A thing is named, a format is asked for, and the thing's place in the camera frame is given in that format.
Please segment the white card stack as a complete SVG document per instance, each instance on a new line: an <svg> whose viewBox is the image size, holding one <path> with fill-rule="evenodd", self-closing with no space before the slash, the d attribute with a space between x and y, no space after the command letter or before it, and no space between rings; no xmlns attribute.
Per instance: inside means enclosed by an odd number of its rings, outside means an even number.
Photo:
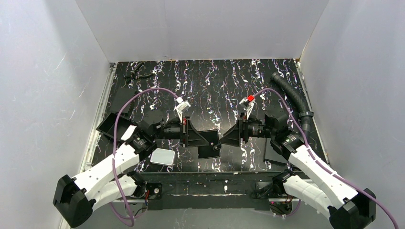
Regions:
<svg viewBox="0 0 405 229"><path fill-rule="evenodd" d="M176 153L173 150L157 148L150 157L150 162L156 165L172 166L174 164Z"/></svg>

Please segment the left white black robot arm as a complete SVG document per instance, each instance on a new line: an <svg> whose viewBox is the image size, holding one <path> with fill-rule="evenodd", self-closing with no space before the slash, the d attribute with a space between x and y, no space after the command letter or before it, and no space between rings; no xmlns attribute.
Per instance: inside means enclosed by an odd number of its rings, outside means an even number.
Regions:
<svg viewBox="0 0 405 229"><path fill-rule="evenodd" d="M217 130L198 131L189 117L168 122L159 110L153 110L134 123L111 113L98 127L99 132L117 140L118 147L90 169L73 177L65 175L57 182L53 205L67 224L76 228L86 222L99 207L121 197L145 197L153 187L124 172L149 158L156 165L172 166L175 152L157 147L157 140L179 140L183 147L213 149L219 142Z"/></svg>

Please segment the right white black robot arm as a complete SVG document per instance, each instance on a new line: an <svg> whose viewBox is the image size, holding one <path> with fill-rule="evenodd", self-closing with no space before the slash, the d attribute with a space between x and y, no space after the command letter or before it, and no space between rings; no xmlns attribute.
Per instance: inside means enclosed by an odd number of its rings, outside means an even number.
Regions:
<svg viewBox="0 0 405 229"><path fill-rule="evenodd" d="M292 171L273 177L271 190L299 198L324 215L335 229L364 229L376 218L374 193L355 190L324 163L303 138L291 131L287 115L266 115L264 121L242 114L220 139L221 144L239 146L250 137L267 138L273 150L308 176L310 184Z"/></svg>

